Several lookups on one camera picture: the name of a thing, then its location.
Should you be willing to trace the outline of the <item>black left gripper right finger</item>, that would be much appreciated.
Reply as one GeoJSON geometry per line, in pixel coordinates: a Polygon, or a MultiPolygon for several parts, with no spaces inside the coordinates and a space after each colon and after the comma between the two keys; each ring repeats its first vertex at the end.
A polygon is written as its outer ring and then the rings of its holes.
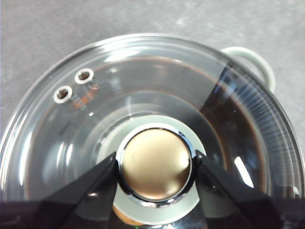
{"type": "Polygon", "coordinates": [[[305,200],[273,198],[196,151],[195,184],[210,229],[303,229],[305,200]]]}

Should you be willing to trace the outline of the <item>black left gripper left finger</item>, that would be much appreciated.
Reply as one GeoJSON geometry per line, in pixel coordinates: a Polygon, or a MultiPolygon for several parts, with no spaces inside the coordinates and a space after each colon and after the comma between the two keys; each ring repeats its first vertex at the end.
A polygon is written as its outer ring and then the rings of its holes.
{"type": "Polygon", "coordinates": [[[2,229],[105,228],[118,182],[112,153],[75,181],[41,200],[0,204],[2,229]]]}

